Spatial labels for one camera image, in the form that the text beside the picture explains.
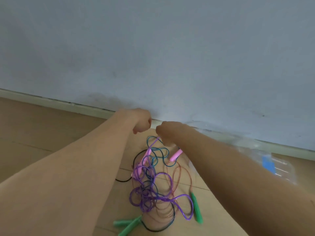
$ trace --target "forearm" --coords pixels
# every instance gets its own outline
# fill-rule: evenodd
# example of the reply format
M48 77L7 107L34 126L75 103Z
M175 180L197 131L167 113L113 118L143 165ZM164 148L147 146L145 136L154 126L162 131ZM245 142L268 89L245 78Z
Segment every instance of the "forearm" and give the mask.
M91 234L136 121L119 111L83 138L1 183L3 235Z
M313 197L304 190L190 127L183 127L173 138L249 235L315 235Z

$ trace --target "white wall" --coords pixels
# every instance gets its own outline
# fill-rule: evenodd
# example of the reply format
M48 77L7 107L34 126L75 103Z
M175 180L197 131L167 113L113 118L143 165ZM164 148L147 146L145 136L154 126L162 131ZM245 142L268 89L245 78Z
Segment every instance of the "white wall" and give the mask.
M0 88L315 150L315 0L0 0Z

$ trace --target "green handle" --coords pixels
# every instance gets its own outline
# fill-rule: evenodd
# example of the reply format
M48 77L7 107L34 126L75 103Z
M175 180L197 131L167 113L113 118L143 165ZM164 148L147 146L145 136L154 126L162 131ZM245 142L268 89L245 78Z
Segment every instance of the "green handle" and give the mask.
M141 217L142 215L135 218L123 231L120 232L120 234L118 234L118 236L126 236L129 234L141 222Z
M134 219L117 220L117 221L114 221L113 225L114 225L114 227L126 227L126 226L130 225L133 221L134 221Z
M194 212L195 212L195 218L196 218L196 221L200 224L203 223L203 218L202 218L202 215L200 213L200 209L199 209L199 205L197 203L197 199L194 195L193 192L191 192L191 200L192 200L192 204L194 206Z

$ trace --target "baseboard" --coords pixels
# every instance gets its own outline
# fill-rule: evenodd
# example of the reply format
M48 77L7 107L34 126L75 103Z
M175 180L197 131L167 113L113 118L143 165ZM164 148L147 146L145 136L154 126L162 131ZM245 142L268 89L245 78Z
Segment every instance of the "baseboard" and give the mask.
M64 111L89 115L93 117L104 118L104 119L110 118L115 113L114 111L110 111L106 109L89 107L89 106L85 106L81 104L69 103L69 102L59 101L55 99L43 98L43 97L38 97L34 95L9 91L5 89L0 89L0 97L16 100L20 102L40 105L44 107L55 108L55 109L60 109ZM160 125L161 123L162 121L153 119L151 128L155 129L156 126ZM216 133L214 132L213 136L211 137L216 139ZM315 160L315 151L310 151L306 149L290 147L290 146L285 146L285 145L280 145L280 144L275 144L275 143L269 143L269 142L263 142L263 143L264 143L263 144L264 147L261 150L267 150L272 153L293 156L293 157L303 158L307 160Z

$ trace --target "wooden floor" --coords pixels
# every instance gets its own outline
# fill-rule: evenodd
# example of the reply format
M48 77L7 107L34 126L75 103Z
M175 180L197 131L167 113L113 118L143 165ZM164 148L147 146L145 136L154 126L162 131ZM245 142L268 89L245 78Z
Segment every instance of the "wooden floor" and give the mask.
M0 109L0 182L81 138L104 122L104 119L3 98L0 98ZM130 135L117 178L123 180L130 177L133 158L146 148L146 138L150 135L156 135L155 130ZM289 161L295 167L299 185L308 192L315 193L315 162L282 155L277 157ZM179 162L187 166L185 156L181 156ZM219 204L203 180L191 173L193 192L198 199L204 224L199 225L194 219L188 222L178 214L173 225L163 232L151 233L143 226L138 226L130 235L246 235ZM161 178L157 180L157 184L165 187L167 181ZM114 220L132 219L140 215L140 210L129 203L131 189L131 182L115 182L97 221L95 236L116 235L121 229L112 226ZM189 177L185 173L182 174L176 191L176 194L184 193L189 193ZM179 204L185 211L189 211L187 200L181 199Z

